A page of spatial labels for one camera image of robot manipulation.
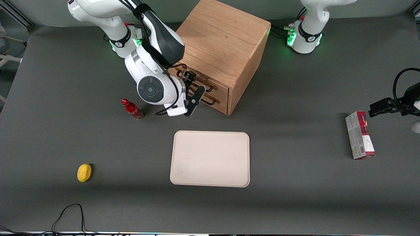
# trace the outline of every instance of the wooden box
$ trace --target wooden box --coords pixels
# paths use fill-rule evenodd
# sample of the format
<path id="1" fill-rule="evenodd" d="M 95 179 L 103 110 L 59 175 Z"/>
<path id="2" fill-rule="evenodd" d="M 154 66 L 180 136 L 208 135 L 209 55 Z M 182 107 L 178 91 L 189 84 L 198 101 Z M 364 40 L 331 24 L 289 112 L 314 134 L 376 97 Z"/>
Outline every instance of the wooden box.
<path id="1" fill-rule="evenodd" d="M 195 6 L 176 32 L 185 43 L 180 63 L 197 74 L 196 84 L 213 87 L 203 97 L 206 104 L 231 115 L 260 65 L 270 27 L 216 0 Z"/>

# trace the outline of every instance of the gray table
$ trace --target gray table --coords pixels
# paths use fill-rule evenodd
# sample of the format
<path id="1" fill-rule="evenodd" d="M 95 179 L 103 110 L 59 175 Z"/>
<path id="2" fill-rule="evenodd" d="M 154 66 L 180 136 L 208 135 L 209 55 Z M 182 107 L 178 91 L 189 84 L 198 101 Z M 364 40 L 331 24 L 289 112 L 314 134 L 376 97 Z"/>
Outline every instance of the gray table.
<path id="1" fill-rule="evenodd" d="M 270 37 L 230 117 L 205 105 L 190 118 L 154 117 L 161 107 L 140 101 L 99 28 L 31 30 L 0 116 L 2 225 L 48 230 L 77 202 L 94 231 L 420 233 L 420 135 L 409 127 L 416 118 L 369 119 L 377 156 L 361 161 L 351 158 L 344 123 L 391 96 L 399 71 L 420 66 L 412 15 L 332 19 L 310 55 Z M 405 74 L 399 94 L 418 78 Z M 122 98 L 139 104 L 144 120 L 126 114 Z M 249 186 L 173 185 L 178 130 L 248 133 Z M 95 165 L 84 184 L 76 178 L 82 163 Z M 79 228 L 79 210 L 69 209 L 58 230 Z"/>

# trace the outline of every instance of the cable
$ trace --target cable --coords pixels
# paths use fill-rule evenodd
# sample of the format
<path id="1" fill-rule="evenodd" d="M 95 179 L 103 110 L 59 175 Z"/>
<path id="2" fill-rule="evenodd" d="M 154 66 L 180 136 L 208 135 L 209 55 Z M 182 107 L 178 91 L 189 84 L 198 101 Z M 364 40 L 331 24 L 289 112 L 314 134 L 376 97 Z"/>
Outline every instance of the cable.
<path id="1" fill-rule="evenodd" d="M 129 236 L 129 235 L 144 235 L 144 233 L 130 233 L 130 234 L 110 234 L 110 233 L 98 233 L 95 232 L 95 234 L 89 234 L 89 233 L 61 233 L 56 232 L 53 234 L 51 231 L 43 232 L 43 233 L 3 233 L 0 234 L 0 236 L 98 236 L 98 235 L 104 235 L 104 236 Z"/>
<path id="2" fill-rule="evenodd" d="M 0 230 L 11 232 L 11 233 L 13 233 L 15 235 L 25 235 L 25 236 L 31 236 L 32 235 L 31 233 L 15 232 L 15 231 L 13 231 L 13 230 L 11 230 L 11 229 L 9 229 L 7 227 L 4 227 L 4 226 L 0 226 Z"/>
<path id="3" fill-rule="evenodd" d="M 270 31 L 270 33 L 275 33 L 276 35 L 278 35 L 278 36 L 282 36 L 282 37 L 286 37 L 286 36 L 288 36 L 288 35 L 285 35 L 285 34 L 280 34 L 280 33 L 276 32 L 276 31 L 274 31 L 274 30 L 271 30 L 271 31 Z"/>
<path id="4" fill-rule="evenodd" d="M 283 28 L 283 27 L 280 27 L 280 26 L 277 26 L 277 25 L 273 25 L 273 24 L 271 24 L 271 27 L 276 28 L 276 29 L 281 29 L 281 30 L 284 30 L 284 28 Z"/>
<path id="5" fill-rule="evenodd" d="M 106 38 L 108 38 L 108 35 L 104 34 L 103 40 L 104 40 L 105 42 L 109 42 L 109 38 L 108 38 L 108 40 L 107 40 Z"/>
<path id="6" fill-rule="evenodd" d="M 186 69 L 187 67 L 186 67 L 186 64 L 184 64 L 184 63 L 180 63 L 180 64 L 178 64 L 178 65 L 174 65 L 174 66 L 164 66 L 165 68 L 175 68 L 175 67 L 178 67 L 178 66 L 182 66 L 184 69 Z"/>
<path id="7" fill-rule="evenodd" d="M 178 91 L 178 87 L 175 84 L 175 81 L 171 78 L 171 75 L 169 74 L 169 72 L 165 68 L 163 68 L 161 64 L 159 64 L 159 63 L 157 63 L 157 64 L 163 70 L 163 73 L 166 76 L 168 76 L 168 78 L 172 82 L 173 86 L 175 87 L 175 91 L 176 91 L 176 99 L 175 99 L 175 102 L 173 102 L 171 106 L 169 106 L 169 107 L 167 107 L 165 109 L 162 109 L 162 110 L 160 110 L 160 111 L 158 111 L 158 112 L 155 113 L 155 115 L 164 115 L 164 114 L 167 114 L 167 112 L 166 112 L 167 110 L 169 110 L 170 108 L 172 108 L 178 102 L 178 100 L 179 100 L 179 91 Z"/>
<path id="8" fill-rule="evenodd" d="M 133 6 L 131 6 L 131 4 L 130 3 L 128 3 L 127 1 L 125 1 L 125 0 L 119 0 L 126 8 L 128 8 L 130 11 L 134 11 L 134 8 L 133 8 Z"/>
<path id="9" fill-rule="evenodd" d="M 401 103 L 399 102 L 398 98 L 396 97 L 396 84 L 398 83 L 398 79 L 401 77 L 401 75 L 402 75 L 402 74 L 404 74 L 404 72 L 407 72 L 407 71 L 418 71 L 418 72 L 420 72 L 420 69 L 419 69 L 419 68 L 412 68 L 412 67 L 411 67 L 411 68 L 407 68 L 407 69 L 402 70 L 402 71 L 401 71 L 400 73 L 398 73 L 398 75 L 395 77 L 394 84 L 392 85 L 392 96 L 394 97 L 394 100 L 395 100 L 395 102 L 396 102 L 397 106 L 398 106 L 399 108 L 401 108 L 401 109 L 405 109 L 405 108 L 403 108 L 403 107 L 402 107 Z M 407 113 L 409 113 L 409 114 L 413 115 L 413 113 L 412 113 L 412 112 L 407 111 L 406 109 L 405 109 L 405 112 L 407 112 Z"/>
<path id="10" fill-rule="evenodd" d="M 299 20 L 299 18 L 304 14 L 306 12 L 306 7 L 303 7 L 301 10 L 300 10 L 300 12 L 299 12 L 299 14 L 297 14 L 297 17 L 296 17 L 296 19 L 297 20 Z"/>
<path id="11" fill-rule="evenodd" d="M 58 217 L 58 219 L 57 219 L 57 220 L 56 220 L 56 221 L 52 224 L 52 226 L 51 226 L 51 232 L 52 232 L 54 235 L 57 235 L 57 232 L 55 231 L 55 226 L 56 226 L 56 225 L 57 225 L 57 223 L 60 221 L 61 217 L 63 216 L 63 213 L 65 212 L 65 210 L 66 210 L 67 208 L 72 207 L 72 206 L 75 206 L 75 205 L 79 206 L 79 208 L 80 208 L 80 213 L 81 213 L 81 231 L 82 231 L 83 233 L 85 233 L 86 235 L 91 235 L 91 234 L 86 233 L 86 231 L 89 231 L 89 230 L 87 230 L 87 229 L 86 229 L 86 227 L 85 227 L 85 225 L 84 225 L 84 214 L 83 214 L 83 208 L 81 207 L 81 205 L 80 205 L 79 203 L 75 203 L 75 204 L 68 205 L 67 207 L 65 207 L 65 208 L 62 210 L 62 212 L 61 212 L 60 216 Z"/>

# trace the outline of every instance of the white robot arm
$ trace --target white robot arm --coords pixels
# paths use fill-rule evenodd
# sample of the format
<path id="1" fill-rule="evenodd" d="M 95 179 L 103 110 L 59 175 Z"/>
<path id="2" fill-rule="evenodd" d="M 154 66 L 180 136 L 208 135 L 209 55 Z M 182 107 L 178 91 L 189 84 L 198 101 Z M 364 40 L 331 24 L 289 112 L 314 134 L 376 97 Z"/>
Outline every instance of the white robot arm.
<path id="1" fill-rule="evenodd" d="M 319 45 L 322 30 L 330 19 L 327 7 L 342 6 L 357 0 L 300 0 L 307 12 L 304 20 L 289 24 L 292 33 L 287 41 L 287 46 L 296 52 L 306 54 L 312 52 Z"/>
<path id="2" fill-rule="evenodd" d="M 150 104 L 165 106 L 157 115 L 191 115 L 198 102 L 187 102 L 184 81 L 166 70 L 183 58 L 185 45 L 148 5 L 141 0 L 69 0 L 68 9 L 77 20 L 93 23 L 106 33 L 117 54 L 125 58 L 139 96 Z M 143 24 L 141 44 L 136 43 L 141 31 L 126 27 L 119 17 L 125 13 L 133 13 Z M 194 101 L 200 101 L 203 94 L 197 94 Z"/>

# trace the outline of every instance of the floor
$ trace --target floor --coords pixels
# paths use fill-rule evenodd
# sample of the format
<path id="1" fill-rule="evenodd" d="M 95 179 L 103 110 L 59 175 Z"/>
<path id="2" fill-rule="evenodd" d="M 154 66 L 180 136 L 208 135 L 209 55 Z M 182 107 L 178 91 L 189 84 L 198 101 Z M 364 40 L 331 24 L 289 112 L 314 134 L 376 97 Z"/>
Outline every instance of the floor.
<path id="1" fill-rule="evenodd" d="M 6 30 L 6 36 L 23 41 L 28 40 L 28 31 L 26 30 L 26 27 L 16 22 L 3 10 L 0 10 L 0 22 Z M 8 51 L 8 55 L 12 55 L 17 58 L 23 57 L 25 52 L 25 46 L 23 44 L 9 42 L 9 45 L 10 50 Z M 0 68 L 0 95 L 5 98 L 7 98 L 7 95 L 9 94 L 10 87 L 12 86 L 18 67 L 18 62 L 9 61 Z M 4 103 L 0 100 L 0 112 L 3 107 Z"/>

